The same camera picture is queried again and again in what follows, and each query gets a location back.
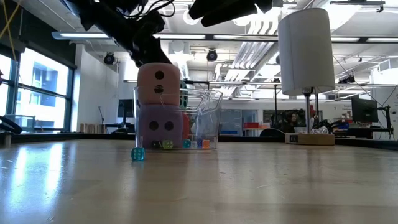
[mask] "white wall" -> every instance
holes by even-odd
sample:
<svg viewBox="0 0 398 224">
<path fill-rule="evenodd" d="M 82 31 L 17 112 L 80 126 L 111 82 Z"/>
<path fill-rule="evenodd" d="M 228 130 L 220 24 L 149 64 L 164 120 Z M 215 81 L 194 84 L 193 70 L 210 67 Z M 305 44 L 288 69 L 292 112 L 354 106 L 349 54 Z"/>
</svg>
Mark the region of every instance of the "white wall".
<svg viewBox="0 0 398 224">
<path fill-rule="evenodd" d="M 132 60 L 123 61 L 119 64 L 119 99 L 133 99 L 134 87 L 137 83 L 124 83 L 123 80 L 137 80 L 138 68 Z M 123 118 L 117 118 L 117 122 L 121 123 Z M 127 118 L 126 122 L 134 124 L 134 118 Z"/>
<path fill-rule="evenodd" d="M 80 123 L 101 124 L 99 106 L 105 123 L 115 123 L 119 75 L 87 53 L 83 45 L 76 47 L 76 65 L 71 130 L 78 131 Z"/>
</svg>

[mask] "security camera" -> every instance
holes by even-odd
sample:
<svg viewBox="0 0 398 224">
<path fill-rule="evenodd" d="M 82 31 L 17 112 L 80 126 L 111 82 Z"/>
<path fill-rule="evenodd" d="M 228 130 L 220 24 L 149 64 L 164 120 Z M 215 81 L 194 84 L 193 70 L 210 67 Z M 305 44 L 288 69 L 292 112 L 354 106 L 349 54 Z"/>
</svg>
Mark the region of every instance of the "security camera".
<svg viewBox="0 0 398 224">
<path fill-rule="evenodd" d="M 116 63 L 116 59 L 114 57 L 114 52 L 106 53 L 106 56 L 104 58 L 104 63 L 107 65 L 114 65 Z"/>
<path fill-rule="evenodd" d="M 207 61 L 214 62 L 217 60 L 217 53 L 215 49 L 210 49 L 209 53 L 207 54 Z"/>
</svg>

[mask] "teal die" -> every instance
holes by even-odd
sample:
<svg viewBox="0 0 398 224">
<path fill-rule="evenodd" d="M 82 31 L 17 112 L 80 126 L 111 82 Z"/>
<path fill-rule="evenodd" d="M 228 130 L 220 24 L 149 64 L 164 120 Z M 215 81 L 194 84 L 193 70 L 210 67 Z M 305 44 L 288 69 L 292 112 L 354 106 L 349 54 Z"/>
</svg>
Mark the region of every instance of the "teal die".
<svg viewBox="0 0 398 224">
<path fill-rule="evenodd" d="M 132 149 L 131 159 L 134 161 L 143 161 L 145 159 L 145 149 L 141 147 L 135 147 Z"/>
<path fill-rule="evenodd" d="M 172 149 L 173 148 L 173 141 L 171 140 L 164 140 L 162 142 L 162 146 L 164 149 Z"/>
<path fill-rule="evenodd" d="M 189 149 L 189 148 L 191 148 L 191 140 L 184 140 L 183 142 L 182 142 L 182 147 L 184 148 L 184 149 Z"/>
<path fill-rule="evenodd" d="M 181 89 L 187 89 L 187 84 L 184 81 L 180 81 L 180 88 Z M 180 92 L 180 108 L 181 109 L 187 109 L 187 105 L 188 105 L 188 91 L 181 91 Z"/>
</svg>

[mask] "chair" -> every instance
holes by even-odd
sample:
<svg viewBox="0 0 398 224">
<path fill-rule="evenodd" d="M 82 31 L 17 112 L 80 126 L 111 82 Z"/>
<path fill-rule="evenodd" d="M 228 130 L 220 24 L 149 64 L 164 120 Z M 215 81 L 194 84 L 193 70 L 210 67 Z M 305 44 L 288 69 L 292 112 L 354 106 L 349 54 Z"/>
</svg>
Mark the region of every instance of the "chair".
<svg viewBox="0 0 398 224">
<path fill-rule="evenodd" d="M 267 128 L 261 131 L 260 137 L 284 138 L 285 133 L 275 128 Z"/>
</svg>

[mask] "cable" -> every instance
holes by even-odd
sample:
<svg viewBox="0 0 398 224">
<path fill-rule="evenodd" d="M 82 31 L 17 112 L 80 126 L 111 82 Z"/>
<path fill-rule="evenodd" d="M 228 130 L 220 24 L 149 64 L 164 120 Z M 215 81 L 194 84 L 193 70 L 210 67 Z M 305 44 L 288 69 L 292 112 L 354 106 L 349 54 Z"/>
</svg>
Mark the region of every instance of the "cable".
<svg viewBox="0 0 398 224">
<path fill-rule="evenodd" d="M 165 14 L 160 14 L 160 15 L 163 16 L 163 17 L 172 17 L 172 16 L 174 16 L 174 14 L 175 14 L 175 6 L 174 6 L 174 3 L 172 3 L 172 6 L 173 6 L 173 12 L 172 12 L 170 15 L 165 15 Z"/>
<path fill-rule="evenodd" d="M 17 7 L 14 9 L 14 12 L 12 12 L 12 14 L 11 14 L 11 16 L 10 16 L 8 22 L 6 23 L 6 26 L 3 28 L 3 30 L 2 30 L 1 33 L 0 33 L 0 39 L 1 39 L 1 37 L 4 35 L 4 33 L 6 32 L 7 28 L 10 26 L 11 21 L 14 19 L 14 16 L 15 16 L 15 14 L 17 13 L 17 11 L 18 11 L 18 9 L 19 9 L 19 6 L 21 5 L 21 2 L 22 2 L 22 1 L 23 1 L 23 0 L 20 0 L 20 1 L 17 3 Z"/>
<path fill-rule="evenodd" d="M 385 102 L 381 105 L 381 107 L 384 107 L 384 105 L 387 103 L 387 101 L 390 99 L 390 97 L 392 96 L 392 94 L 394 93 L 394 91 L 397 89 L 398 85 L 396 85 L 396 87 L 392 90 L 391 94 L 388 96 L 388 98 L 385 100 Z"/>
<path fill-rule="evenodd" d="M 340 67 L 344 70 L 344 72 L 347 73 L 347 75 L 350 75 L 347 70 L 342 66 L 342 64 L 337 60 L 337 58 L 333 55 L 333 58 L 337 61 L 337 63 L 340 65 Z M 384 104 L 387 102 L 387 100 L 391 97 L 391 95 L 393 94 L 393 92 L 396 90 L 396 88 L 398 87 L 398 85 L 396 85 L 396 87 L 393 89 L 393 91 L 391 92 L 390 96 L 388 97 L 388 99 L 381 104 L 380 102 L 377 101 L 377 99 L 375 99 L 368 91 L 366 91 L 357 81 L 355 81 L 355 83 L 366 93 L 368 94 L 374 101 L 376 101 L 378 104 L 381 105 L 381 107 L 384 107 Z M 382 110 L 381 113 L 383 114 L 383 116 L 387 119 L 387 116 L 384 114 L 384 111 Z"/>
<path fill-rule="evenodd" d="M 345 73 L 347 73 L 347 75 L 350 75 L 347 70 L 342 66 L 342 64 L 337 60 L 337 58 L 335 56 L 333 56 L 333 58 L 337 61 L 337 63 L 340 65 L 340 67 L 344 70 Z M 361 84 L 359 84 L 357 81 L 355 81 L 355 83 L 366 93 L 368 94 L 374 101 L 376 101 L 378 104 L 380 104 L 382 106 L 382 104 L 380 102 L 377 101 L 377 99 L 375 99 L 372 95 L 370 95 L 370 93 L 368 93 L 368 91 L 366 91 Z"/>
<path fill-rule="evenodd" d="M 167 1 L 167 2 L 164 3 L 163 5 L 160 5 L 154 9 L 152 9 L 156 4 L 158 4 L 162 1 Z M 154 2 L 145 13 L 143 13 L 144 7 L 141 6 L 141 10 L 137 14 L 132 15 L 132 16 L 127 16 L 127 17 L 132 17 L 132 18 L 136 18 L 136 19 L 141 18 L 141 17 L 148 15 L 148 13 L 150 13 L 152 11 L 158 11 L 159 9 L 163 9 L 164 7 L 168 6 L 169 4 L 173 5 L 173 13 L 171 13 L 170 15 L 165 15 L 165 14 L 160 14 L 160 15 L 163 17 L 172 17 L 175 14 L 174 0 L 158 0 L 158 1 Z"/>
<path fill-rule="evenodd" d="M 9 35 L 8 35 L 8 38 L 9 38 L 10 44 L 11 44 L 12 56 L 14 57 L 14 61 L 15 61 L 15 62 L 17 62 L 18 60 L 17 60 L 17 55 L 15 54 L 15 47 L 14 47 L 14 43 L 13 43 L 13 41 L 12 41 L 12 36 L 11 36 L 11 31 L 10 31 L 9 24 L 11 23 L 11 21 L 12 21 L 12 19 L 13 19 L 13 15 L 14 15 L 14 13 L 18 10 L 18 6 L 19 6 L 19 4 L 20 4 L 21 2 L 22 2 L 22 0 L 18 3 L 17 7 L 15 8 L 15 10 L 14 10 L 14 12 L 12 13 L 12 15 L 11 15 L 10 18 L 7 17 L 6 2 L 4 1 L 3 4 L 2 4 L 3 9 L 4 9 L 4 17 L 6 18 L 6 22 L 7 22 L 7 24 L 8 24 L 8 25 L 5 26 L 4 29 L 6 29 L 6 30 L 8 31 L 8 34 L 9 34 Z M 18 73 L 18 77 L 19 77 L 19 79 L 21 80 L 21 83 L 23 83 L 24 81 L 22 80 L 22 77 L 21 77 L 21 74 L 20 74 L 20 73 Z"/>
</svg>

